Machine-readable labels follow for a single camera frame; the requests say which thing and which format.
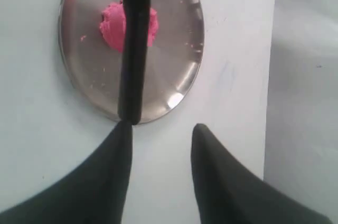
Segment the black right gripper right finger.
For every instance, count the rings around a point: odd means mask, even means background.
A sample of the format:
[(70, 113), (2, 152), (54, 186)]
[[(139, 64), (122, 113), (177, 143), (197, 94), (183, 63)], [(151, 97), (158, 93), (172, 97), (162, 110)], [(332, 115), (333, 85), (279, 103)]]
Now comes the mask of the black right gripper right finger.
[(201, 223), (331, 223), (256, 177), (204, 124), (193, 129), (191, 168)]

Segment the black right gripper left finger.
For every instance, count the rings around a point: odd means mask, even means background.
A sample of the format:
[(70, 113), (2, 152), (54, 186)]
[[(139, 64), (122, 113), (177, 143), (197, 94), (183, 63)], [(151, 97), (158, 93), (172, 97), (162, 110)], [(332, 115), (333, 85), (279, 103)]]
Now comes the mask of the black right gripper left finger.
[(75, 170), (2, 212), (1, 223), (121, 223), (132, 153), (132, 125), (119, 122)]

